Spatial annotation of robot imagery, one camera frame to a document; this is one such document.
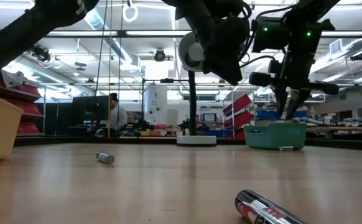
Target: storage rack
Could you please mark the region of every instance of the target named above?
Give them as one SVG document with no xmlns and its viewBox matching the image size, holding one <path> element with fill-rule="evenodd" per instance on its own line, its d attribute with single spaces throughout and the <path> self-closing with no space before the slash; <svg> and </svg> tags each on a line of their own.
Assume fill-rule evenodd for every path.
<svg viewBox="0 0 362 224">
<path fill-rule="evenodd" d="M 232 101 L 230 105 L 225 107 L 225 100 L 228 96 L 223 100 L 223 131 L 225 132 L 226 129 L 232 130 L 232 135 L 227 136 L 227 138 L 232 137 L 232 139 L 243 140 L 243 126 L 252 120 L 255 121 L 255 116 L 251 113 L 256 114 L 256 107 L 254 106 L 256 98 L 253 95 L 253 100 L 251 100 L 247 93 L 243 93 L 237 100 L 234 100 L 234 91 L 231 91 L 230 95 Z"/>
<path fill-rule="evenodd" d="M 7 87 L 0 77 L 0 98 L 24 111 L 19 123 L 17 137 L 44 135 L 44 128 L 40 131 L 36 126 L 36 122 L 41 119 L 43 119 L 43 127 L 45 126 L 45 110 L 41 113 L 37 105 L 34 104 L 36 100 L 41 98 L 36 83 L 26 82 L 19 86 Z"/>
</svg>

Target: white wall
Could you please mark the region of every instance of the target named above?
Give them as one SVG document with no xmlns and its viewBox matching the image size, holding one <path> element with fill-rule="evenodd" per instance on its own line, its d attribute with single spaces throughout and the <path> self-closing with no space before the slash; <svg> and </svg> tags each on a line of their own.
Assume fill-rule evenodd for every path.
<svg viewBox="0 0 362 224">
<path fill-rule="evenodd" d="M 357 89 L 357 91 L 346 92 L 345 100 L 339 100 L 339 98 L 336 98 L 326 103 L 317 104 L 313 108 L 315 110 L 315 114 L 327 114 L 351 110 L 353 116 L 358 116 L 358 110 L 362 109 L 362 95 L 360 90 Z"/>
</svg>

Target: black cable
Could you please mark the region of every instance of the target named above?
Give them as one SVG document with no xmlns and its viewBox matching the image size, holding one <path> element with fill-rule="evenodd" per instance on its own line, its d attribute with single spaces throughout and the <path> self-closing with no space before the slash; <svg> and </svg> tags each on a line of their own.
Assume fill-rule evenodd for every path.
<svg viewBox="0 0 362 224">
<path fill-rule="evenodd" d="M 98 74 L 96 76 L 96 86 L 95 86 L 95 97 L 98 91 L 98 83 L 100 81 L 100 68 L 101 68 L 101 58 L 102 58 L 102 48 L 104 44 L 104 34 L 105 34 L 105 25 L 106 25 L 106 12 L 108 11 L 108 0 L 106 0 L 106 6 L 105 6 L 105 14 L 104 14 L 104 23 L 102 26 L 102 36 L 101 36 L 101 50 L 100 50 L 100 57 L 98 59 Z"/>
<path fill-rule="evenodd" d="M 275 60 L 275 58 L 274 58 L 273 56 L 263 55 L 263 56 L 260 56 L 260 57 L 256 57 L 255 59 L 253 59 L 253 60 L 251 60 L 251 61 L 249 61 L 249 62 L 247 62 L 247 63 L 244 63 L 244 64 L 241 66 L 241 68 L 246 67 L 246 66 L 250 65 L 251 63 L 253 63 L 253 62 L 255 62 L 255 61 L 258 61 L 258 60 L 260 60 L 260 59 L 264 59 L 264 58 L 271 58 L 271 59 Z"/>
<path fill-rule="evenodd" d="M 101 58 L 102 58 L 102 48 L 103 48 L 103 42 L 104 42 L 104 34 L 105 34 L 105 23 L 106 23 L 106 11 L 108 8 L 108 0 L 106 0 L 106 6 L 105 6 L 105 14 L 104 14 L 104 22 L 103 22 L 103 28 L 102 28 L 102 36 L 101 36 L 101 50 L 100 50 L 100 56 L 98 59 L 98 71 L 97 71 L 97 76 L 96 76 L 96 86 L 95 86 L 95 96 L 94 96 L 94 107 L 97 106 L 97 92 L 98 92 L 98 83 L 100 82 L 100 68 L 101 68 Z M 96 127 L 100 126 L 101 123 L 101 119 L 100 119 L 100 113 L 99 113 L 99 108 L 97 108 L 97 110 L 95 110 L 97 112 L 96 114 L 96 120 L 97 120 L 97 124 Z"/>
<path fill-rule="evenodd" d="M 245 15 L 245 19 L 249 19 L 249 18 L 251 17 L 251 14 L 252 14 L 253 12 L 252 12 L 252 10 L 251 10 L 251 8 L 250 8 L 250 6 L 249 6 L 248 3 L 243 2 L 243 6 L 244 6 L 244 8 L 246 9 L 246 11 L 248 12 L 248 14 Z"/>
<path fill-rule="evenodd" d="M 264 11 L 264 12 L 260 12 L 257 16 L 256 16 L 256 20 L 258 20 L 258 18 L 260 18 L 262 15 L 268 14 L 268 13 L 273 13 L 273 12 L 282 12 L 288 9 L 292 9 L 294 6 L 296 6 L 296 4 L 291 5 L 291 6 L 287 6 L 287 7 L 283 7 L 281 9 L 273 9 L 273 10 L 268 10 L 268 11 Z"/>
<path fill-rule="evenodd" d="M 250 61 L 250 54 L 249 54 L 249 53 L 246 53 L 245 55 L 247 55 L 249 59 L 248 59 L 247 61 L 245 61 L 245 62 L 242 62 L 242 60 L 240 60 L 240 62 L 242 62 L 242 63 L 248 63 L 248 62 Z"/>
</svg>

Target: black pole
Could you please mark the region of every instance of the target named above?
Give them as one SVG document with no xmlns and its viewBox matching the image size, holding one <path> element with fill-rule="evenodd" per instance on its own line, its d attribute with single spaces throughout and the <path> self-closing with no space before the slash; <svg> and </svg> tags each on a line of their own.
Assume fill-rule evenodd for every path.
<svg viewBox="0 0 362 224">
<path fill-rule="evenodd" d="M 141 112 L 142 112 L 142 114 L 141 114 L 141 118 L 142 118 L 142 120 L 144 121 L 145 120 L 145 112 L 144 112 L 144 94 L 145 94 L 145 92 L 144 92 L 144 83 L 145 83 L 145 79 L 143 79 L 142 78 L 142 108 L 141 108 Z"/>
<path fill-rule="evenodd" d="M 196 136 L 196 85 L 195 72 L 188 71 L 189 77 L 189 135 Z"/>
</svg>

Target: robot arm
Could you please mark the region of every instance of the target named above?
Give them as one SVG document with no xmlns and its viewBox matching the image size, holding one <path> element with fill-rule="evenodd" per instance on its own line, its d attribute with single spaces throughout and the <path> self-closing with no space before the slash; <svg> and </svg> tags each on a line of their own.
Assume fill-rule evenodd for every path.
<svg viewBox="0 0 362 224">
<path fill-rule="evenodd" d="M 0 31 L 0 70 L 50 31 L 82 20 L 99 0 L 36 0 L 35 6 Z"/>
<path fill-rule="evenodd" d="M 0 31 L 0 69 L 51 30 L 82 20 L 98 1 L 36 0 L 32 9 Z M 269 19 L 260 15 L 252 22 L 254 35 L 250 37 L 248 19 L 252 12 L 243 0 L 163 0 L 177 8 L 176 19 L 185 18 L 195 35 L 195 42 L 200 44 L 204 56 L 200 70 L 203 73 L 213 72 L 232 85 L 242 80 L 239 61 L 248 51 L 253 38 L 253 52 L 283 50 L 288 45 L 283 61 L 272 60 L 270 63 L 269 72 L 275 73 L 275 78 L 265 73 L 253 73 L 249 80 L 253 85 L 274 87 L 279 114 L 285 107 L 286 88 L 293 89 L 288 118 L 309 98 L 311 89 L 338 94 L 335 85 L 310 83 L 308 80 L 322 31 L 334 29 L 330 21 L 317 21 L 338 1 L 300 0 L 282 18 Z M 310 38 L 302 39 L 307 33 Z M 196 61 L 193 58 L 196 57 L 186 54 L 182 61 L 186 67 L 194 66 Z"/>
<path fill-rule="evenodd" d="M 196 40 L 202 46 L 204 53 L 202 72 L 213 72 L 232 85 L 237 85 L 242 80 L 239 61 L 252 44 L 253 38 L 255 53 L 265 49 L 284 51 L 285 56 L 282 62 L 272 57 L 269 65 L 268 72 L 275 73 L 275 78 L 268 73 L 252 73 L 249 78 L 250 84 L 273 86 L 279 117 L 286 106 L 286 118 L 289 119 L 296 109 L 310 98 L 311 90 L 322 90 L 332 95 L 338 94 L 338 86 L 320 82 L 310 83 L 308 76 L 312 64 L 315 63 L 314 56 L 322 31 L 335 29 L 329 20 L 317 21 L 340 0 L 300 0 L 282 18 L 262 17 L 265 13 L 260 13 L 252 21 L 253 35 L 251 37 L 248 21 L 251 10 L 242 0 L 163 1 L 177 8 L 178 18 L 176 19 L 181 17 L 186 19 Z M 238 17 L 240 12 L 245 13 L 244 18 Z M 187 68 L 196 65 L 196 62 L 190 60 L 188 54 L 181 60 Z M 288 97 L 287 87 L 291 89 L 289 105 L 285 105 Z"/>
</svg>

